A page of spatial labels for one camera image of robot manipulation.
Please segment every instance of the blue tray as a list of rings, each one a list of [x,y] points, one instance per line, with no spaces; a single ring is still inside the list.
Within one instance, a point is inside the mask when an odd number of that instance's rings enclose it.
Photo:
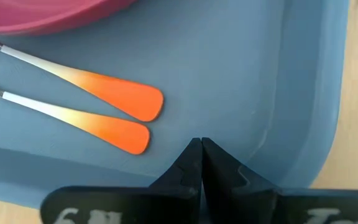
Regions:
[[[146,186],[193,137],[210,137],[282,187],[307,187],[337,125],[348,1],[142,0],[88,27],[0,37],[17,50],[160,88],[165,106],[133,156],[0,99],[0,200],[38,207],[66,185]],[[0,88],[132,119],[0,53]]]

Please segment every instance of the wooden table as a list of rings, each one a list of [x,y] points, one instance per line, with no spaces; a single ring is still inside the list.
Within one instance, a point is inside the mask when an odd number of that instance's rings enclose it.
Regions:
[[[315,188],[358,189],[358,0],[351,0],[339,122]],[[0,202],[0,224],[40,223],[38,211]]]

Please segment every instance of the spoon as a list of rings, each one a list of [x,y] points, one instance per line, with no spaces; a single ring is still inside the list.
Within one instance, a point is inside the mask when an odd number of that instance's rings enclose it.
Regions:
[[[0,98],[57,118],[131,154],[144,152],[149,143],[149,130],[142,124],[42,103],[2,90]]]
[[[0,44],[0,52],[42,68],[141,120],[155,119],[163,105],[162,92],[152,86],[59,65]]]

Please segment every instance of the printed number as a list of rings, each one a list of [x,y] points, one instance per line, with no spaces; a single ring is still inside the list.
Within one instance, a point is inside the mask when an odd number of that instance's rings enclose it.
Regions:
[[[65,218],[68,214],[76,215],[77,208],[66,208],[60,212],[56,221],[53,224],[75,224],[73,220]],[[119,212],[105,212],[101,210],[92,210],[90,213],[88,224],[121,224],[122,213]]]
[[[312,217],[305,224],[325,224],[331,215],[339,215],[340,210],[337,208],[314,208],[308,210],[308,214]],[[330,224],[358,224],[350,220],[333,221]]]

